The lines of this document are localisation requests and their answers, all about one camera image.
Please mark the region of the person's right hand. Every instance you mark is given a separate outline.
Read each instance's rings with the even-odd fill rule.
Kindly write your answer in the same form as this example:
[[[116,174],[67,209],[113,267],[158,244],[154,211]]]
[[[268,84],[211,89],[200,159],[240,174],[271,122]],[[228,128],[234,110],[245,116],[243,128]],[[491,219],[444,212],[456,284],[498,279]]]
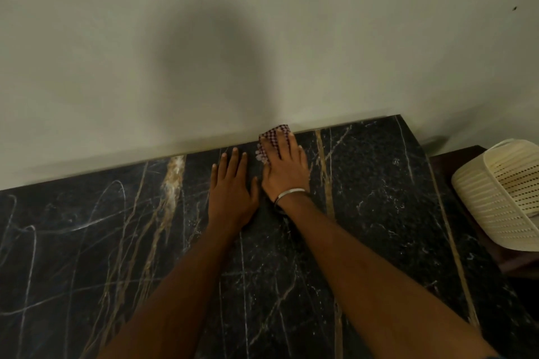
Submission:
[[[304,188],[310,194],[310,174],[309,170],[304,170],[300,165],[300,156],[298,154],[298,142],[293,135],[289,134],[289,160],[283,161],[279,157],[277,150],[262,137],[262,145],[265,147],[268,160],[271,165],[272,189],[264,189],[268,198],[274,202],[280,192],[291,188]],[[282,210],[288,211],[298,200],[308,198],[307,194],[290,194],[279,202]]]

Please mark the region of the person's left hand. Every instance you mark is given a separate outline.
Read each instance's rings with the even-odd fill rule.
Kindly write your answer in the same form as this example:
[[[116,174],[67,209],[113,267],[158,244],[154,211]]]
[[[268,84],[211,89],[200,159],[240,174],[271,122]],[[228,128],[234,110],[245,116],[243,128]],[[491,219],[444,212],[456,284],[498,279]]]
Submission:
[[[230,156],[231,154],[222,153],[217,164],[218,183],[209,191],[207,229],[235,237],[252,219],[259,203],[251,203],[250,200],[251,182],[247,179],[247,153],[239,150],[236,177],[228,180],[226,170]]]

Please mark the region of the checkered cleaning cloth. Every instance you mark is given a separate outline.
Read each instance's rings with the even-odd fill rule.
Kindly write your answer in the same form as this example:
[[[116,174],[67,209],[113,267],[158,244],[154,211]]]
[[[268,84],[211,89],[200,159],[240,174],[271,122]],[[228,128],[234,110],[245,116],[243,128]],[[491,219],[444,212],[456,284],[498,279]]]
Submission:
[[[282,132],[282,134],[284,135],[287,141],[287,144],[289,144],[289,134],[291,130],[287,124],[281,124],[261,134],[259,136],[259,141],[257,143],[257,149],[255,151],[255,158],[258,161],[260,161],[262,164],[269,162],[269,160],[268,160],[265,147],[262,145],[260,139],[262,137],[266,138],[266,140],[272,145],[272,147],[274,147],[277,150],[277,152],[280,153],[279,142],[278,142],[278,131]]]

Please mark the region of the person's left forearm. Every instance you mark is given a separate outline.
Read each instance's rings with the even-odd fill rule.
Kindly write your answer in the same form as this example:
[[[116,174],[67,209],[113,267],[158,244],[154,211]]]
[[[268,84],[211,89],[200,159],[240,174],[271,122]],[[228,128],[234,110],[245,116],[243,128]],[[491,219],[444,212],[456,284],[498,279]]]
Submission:
[[[98,359],[191,359],[226,254],[244,225],[210,222]]]

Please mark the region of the person's right forearm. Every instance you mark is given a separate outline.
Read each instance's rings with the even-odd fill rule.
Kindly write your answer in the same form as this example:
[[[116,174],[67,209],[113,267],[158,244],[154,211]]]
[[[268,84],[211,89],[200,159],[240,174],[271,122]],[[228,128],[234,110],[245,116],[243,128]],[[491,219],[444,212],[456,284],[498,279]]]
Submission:
[[[375,359],[500,359],[469,323],[322,213],[310,197],[284,212]]]

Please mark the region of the silver bangle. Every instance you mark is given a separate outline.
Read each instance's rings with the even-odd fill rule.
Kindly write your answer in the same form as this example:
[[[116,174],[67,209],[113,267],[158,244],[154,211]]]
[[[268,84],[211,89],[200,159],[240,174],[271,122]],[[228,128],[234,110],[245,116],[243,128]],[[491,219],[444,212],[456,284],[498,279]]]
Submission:
[[[304,188],[291,188],[291,189],[288,189],[286,191],[280,192],[279,195],[275,198],[275,200],[273,202],[274,208],[282,208],[281,206],[279,206],[280,200],[287,197],[290,194],[295,194],[295,193],[309,195],[309,192]]]

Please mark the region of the dark wooden side table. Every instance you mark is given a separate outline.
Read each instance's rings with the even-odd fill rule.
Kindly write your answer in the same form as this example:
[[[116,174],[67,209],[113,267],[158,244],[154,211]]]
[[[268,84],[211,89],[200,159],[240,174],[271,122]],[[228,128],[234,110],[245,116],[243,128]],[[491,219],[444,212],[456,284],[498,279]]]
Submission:
[[[539,146],[508,139],[431,158],[510,277],[539,281]]]

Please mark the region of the cream plastic basket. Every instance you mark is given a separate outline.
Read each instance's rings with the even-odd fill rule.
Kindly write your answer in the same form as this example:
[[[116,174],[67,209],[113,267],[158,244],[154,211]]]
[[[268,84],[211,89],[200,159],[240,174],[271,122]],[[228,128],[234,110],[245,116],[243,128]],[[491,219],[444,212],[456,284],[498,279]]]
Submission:
[[[451,184],[497,245],[539,252],[539,145],[504,140],[461,166]]]

